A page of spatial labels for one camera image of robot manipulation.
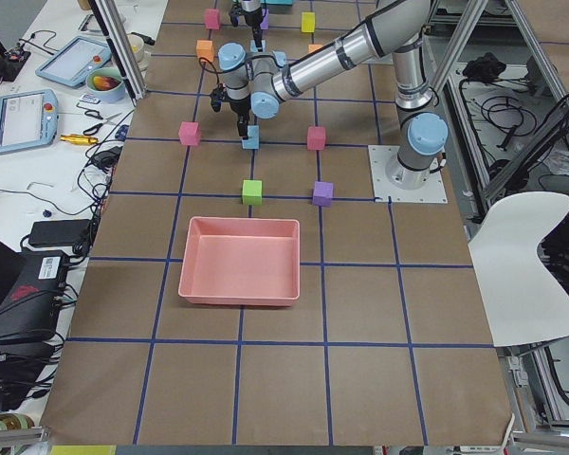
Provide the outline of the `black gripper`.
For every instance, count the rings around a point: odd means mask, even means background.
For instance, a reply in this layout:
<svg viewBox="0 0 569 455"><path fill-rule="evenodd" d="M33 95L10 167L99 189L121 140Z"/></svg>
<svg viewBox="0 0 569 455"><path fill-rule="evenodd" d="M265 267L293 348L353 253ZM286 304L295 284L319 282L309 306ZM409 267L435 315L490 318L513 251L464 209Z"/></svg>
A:
<svg viewBox="0 0 569 455"><path fill-rule="evenodd" d="M248 139L248 122L251 110L250 97L236 100L229 97L229 107L237 116L237 130L241 139Z"/></svg>
<svg viewBox="0 0 569 455"><path fill-rule="evenodd" d="M263 40L263 31L261 29L262 24L262 12L260 11L245 11L244 17L246 24L252 29L253 40L256 42L258 47L261 46L261 41Z"/></svg>

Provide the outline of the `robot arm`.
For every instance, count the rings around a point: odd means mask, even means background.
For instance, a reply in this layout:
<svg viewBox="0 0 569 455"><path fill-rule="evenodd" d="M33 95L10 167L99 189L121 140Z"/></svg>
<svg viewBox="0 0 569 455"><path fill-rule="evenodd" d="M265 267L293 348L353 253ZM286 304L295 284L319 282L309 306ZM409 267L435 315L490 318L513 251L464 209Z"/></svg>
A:
<svg viewBox="0 0 569 455"><path fill-rule="evenodd" d="M242 0L240 2L246 24L251 27L253 41L258 51L263 50L263 31L261 24L264 20L260 0Z"/></svg>
<svg viewBox="0 0 569 455"><path fill-rule="evenodd" d="M431 107L436 93L423 66L422 27L430 9L425 0L379 1L354 28L294 63L281 63L262 49L250 52L238 43L222 45L220 81L211 91L211 108L218 112L228 104L237 116L239 137L248 138L251 116L275 118L284 102L360 64L392 56L402 143L385 173L400 189L419 189L449 135L447 123Z"/></svg>

